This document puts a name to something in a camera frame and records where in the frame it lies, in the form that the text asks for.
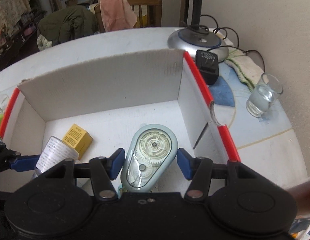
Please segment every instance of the lamp base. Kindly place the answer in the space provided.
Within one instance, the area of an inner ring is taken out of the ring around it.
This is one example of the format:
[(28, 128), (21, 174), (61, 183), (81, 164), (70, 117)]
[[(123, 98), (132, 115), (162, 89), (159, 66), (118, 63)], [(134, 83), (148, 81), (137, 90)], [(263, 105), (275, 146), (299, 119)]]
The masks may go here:
[(225, 46), (224, 40), (220, 39), (216, 34), (202, 34), (196, 33), (190, 29), (181, 29), (173, 32), (167, 40), (170, 49), (183, 49), (186, 50), (193, 59), (195, 59), (196, 51), (212, 49), (210, 52), (218, 57), (218, 62), (224, 61), (228, 57), (228, 47)]

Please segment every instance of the black lamp pole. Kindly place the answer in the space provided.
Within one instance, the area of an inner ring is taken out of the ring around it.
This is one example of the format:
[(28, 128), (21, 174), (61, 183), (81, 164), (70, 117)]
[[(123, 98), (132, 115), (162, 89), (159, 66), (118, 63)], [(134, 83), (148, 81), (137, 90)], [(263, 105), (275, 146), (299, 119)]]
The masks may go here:
[(199, 24), (200, 14), (202, 12), (202, 1), (203, 0), (193, 0), (192, 25)]

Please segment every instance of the blue gripper pad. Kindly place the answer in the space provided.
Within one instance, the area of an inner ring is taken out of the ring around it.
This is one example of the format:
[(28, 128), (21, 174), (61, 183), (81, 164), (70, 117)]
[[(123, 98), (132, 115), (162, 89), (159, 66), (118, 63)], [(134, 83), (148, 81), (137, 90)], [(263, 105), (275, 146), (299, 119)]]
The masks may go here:
[(20, 156), (10, 165), (10, 169), (16, 172), (32, 171), (35, 169), (39, 157), (40, 155)]
[(125, 150), (122, 148), (119, 148), (116, 152), (113, 153), (112, 156), (109, 157), (110, 160), (113, 161), (112, 167), (109, 171), (109, 179), (114, 180), (117, 178), (121, 168), (124, 165), (125, 162)]
[(194, 172), (191, 168), (191, 161), (194, 158), (188, 154), (183, 148), (179, 148), (177, 151), (177, 164), (181, 169), (185, 179), (193, 179)]

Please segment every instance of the cardboard box flap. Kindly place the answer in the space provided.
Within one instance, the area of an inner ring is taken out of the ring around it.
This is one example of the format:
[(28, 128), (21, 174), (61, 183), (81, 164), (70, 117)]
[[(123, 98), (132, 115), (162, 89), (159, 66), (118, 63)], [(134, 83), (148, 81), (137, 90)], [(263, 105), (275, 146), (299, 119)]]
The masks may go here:
[(105, 57), (58, 69), (18, 85), (45, 120), (177, 100), (182, 50)]

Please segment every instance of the green jacket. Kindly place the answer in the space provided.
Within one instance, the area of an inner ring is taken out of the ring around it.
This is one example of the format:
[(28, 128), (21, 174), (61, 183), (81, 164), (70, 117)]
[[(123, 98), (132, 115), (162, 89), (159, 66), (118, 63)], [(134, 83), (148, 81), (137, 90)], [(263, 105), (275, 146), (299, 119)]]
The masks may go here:
[(93, 35), (98, 30), (98, 23), (93, 13), (84, 6), (76, 5), (56, 11), (43, 18), (38, 28), (40, 33), (53, 46)]

